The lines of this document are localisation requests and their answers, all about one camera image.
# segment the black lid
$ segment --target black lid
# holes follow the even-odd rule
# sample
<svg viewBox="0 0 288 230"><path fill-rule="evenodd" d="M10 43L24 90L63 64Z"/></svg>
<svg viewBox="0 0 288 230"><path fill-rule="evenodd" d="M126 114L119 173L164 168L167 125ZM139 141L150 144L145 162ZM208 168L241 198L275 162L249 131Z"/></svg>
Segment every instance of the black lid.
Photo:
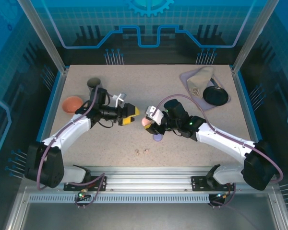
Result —
<svg viewBox="0 0 288 230"><path fill-rule="evenodd" d="M203 92L204 100L212 105L224 105L228 101L228 93L217 86L209 86Z"/></svg>

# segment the beige tabletop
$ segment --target beige tabletop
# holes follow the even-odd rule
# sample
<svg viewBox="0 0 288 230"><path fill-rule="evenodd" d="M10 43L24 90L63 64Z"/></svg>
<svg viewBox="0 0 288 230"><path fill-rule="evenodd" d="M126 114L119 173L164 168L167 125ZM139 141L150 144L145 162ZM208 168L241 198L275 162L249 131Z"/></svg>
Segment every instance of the beige tabletop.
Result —
<svg viewBox="0 0 288 230"><path fill-rule="evenodd" d="M141 125L147 106L157 106L165 97L181 93L188 95L179 75L201 65L71 65L61 95L51 134L72 117L62 110L69 96L89 98L88 79L99 77L110 94L127 94L125 102L136 105L141 115L127 126L106 129L96 124L84 133L64 154L65 164L82 166L213 166L235 162L233 158L209 145L177 137L167 132L161 142L155 142ZM235 136L250 139L237 91L228 65L213 65L215 76L231 97L223 106L206 112L210 122ZM203 117L192 102L177 98L189 115Z"/></svg>

